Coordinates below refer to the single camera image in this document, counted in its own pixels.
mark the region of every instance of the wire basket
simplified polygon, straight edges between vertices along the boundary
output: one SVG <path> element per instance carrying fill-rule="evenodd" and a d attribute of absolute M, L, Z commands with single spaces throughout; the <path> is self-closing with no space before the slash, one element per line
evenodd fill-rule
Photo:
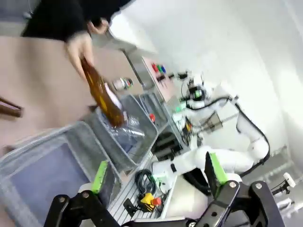
<path fill-rule="evenodd" d="M 94 181 L 105 160 L 114 175 L 111 203 L 121 190 L 121 179 L 86 123 L 34 138 L 0 159 L 1 203 L 17 226 L 41 227 L 53 198 L 74 197 L 83 184 Z"/>
<path fill-rule="evenodd" d="M 128 95 L 123 97 L 121 103 L 127 114 L 139 121 L 140 130 L 144 133 L 143 140 L 133 144 L 128 152 L 125 151 L 123 146 L 109 133 L 107 126 L 104 124 L 104 116 L 99 108 L 84 118 L 84 121 L 93 129 L 96 137 L 99 139 L 119 172 L 132 170 L 139 166 L 148 155 L 158 136 L 156 126 L 152 123 L 134 96 Z"/>

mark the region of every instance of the person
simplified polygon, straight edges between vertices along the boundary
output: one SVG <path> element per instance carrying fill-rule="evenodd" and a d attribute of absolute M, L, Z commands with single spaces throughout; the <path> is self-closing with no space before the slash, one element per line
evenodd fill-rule
<path fill-rule="evenodd" d="M 113 14 L 130 1 L 41 0 L 22 36 L 64 41 L 72 65 L 85 78 L 81 58 L 94 61 L 90 34 L 104 34 Z"/>

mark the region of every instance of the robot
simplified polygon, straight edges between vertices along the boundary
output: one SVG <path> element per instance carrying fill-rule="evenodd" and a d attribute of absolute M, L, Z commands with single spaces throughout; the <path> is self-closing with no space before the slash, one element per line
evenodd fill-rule
<path fill-rule="evenodd" d="M 246 152 L 201 146 L 191 148 L 190 151 L 173 159 L 153 163 L 153 176 L 164 183 L 162 185 L 165 186 L 166 190 L 172 187 L 174 179 L 178 175 L 195 168 L 200 168 L 203 172 L 207 152 L 216 153 L 221 166 L 229 173 L 229 177 L 238 182 L 241 181 L 241 177 L 249 174 L 269 159 L 270 146 L 265 134 L 244 113 L 241 100 L 228 85 L 221 83 L 214 86 L 203 81 L 200 77 L 195 77 L 189 80 L 187 87 L 186 95 L 180 99 L 186 102 L 186 109 L 177 113 L 179 118 L 180 116 L 190 118 L 197 115 L 206 117 L 230 102 L 239 111 L 236 129 L 238 133 L 249 138 L 250 144 Z"/>

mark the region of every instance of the small bottle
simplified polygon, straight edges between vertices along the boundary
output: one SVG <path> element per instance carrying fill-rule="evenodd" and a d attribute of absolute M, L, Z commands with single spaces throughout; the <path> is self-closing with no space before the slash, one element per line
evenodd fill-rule
<path fill-rule="evenodd" d="M 22 112 L 22 107 L 0 97 L 0 114 L 6 114 L 13 117 L 21 117 Z"/>
<path fill-rule="evenodd" d="M 119 78 L 113 82 L 114 88 L 117 91 L 127 90 L 133 86 L 133 80 L 130 78 Z"/>
<path fill-rule="evenodd" d="M 113 127 L 122 126 L 127 120 L 127 114 L 110 83 L 100 76 L 85 58 L 81 60 L 81 63 L 89 83 L 90 93 L 98 106 Z"/>

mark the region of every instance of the tan table surface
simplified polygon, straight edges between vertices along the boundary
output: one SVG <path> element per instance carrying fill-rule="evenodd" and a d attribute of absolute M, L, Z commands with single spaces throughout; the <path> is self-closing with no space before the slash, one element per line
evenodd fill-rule
<path fill-rule="evenodd" d="M 24 107 L 22 118 L 0 115 L 0 149 L 44 129 L 72 123 L 95 104 L 62 42 L 1 36 L 0 50 L 0 96 Z M 95 48 L 94 57 L 97 70 L 109 81 L 128 77 L 134 81 L 130 92 L 143 92 L 122 52 Z"/>

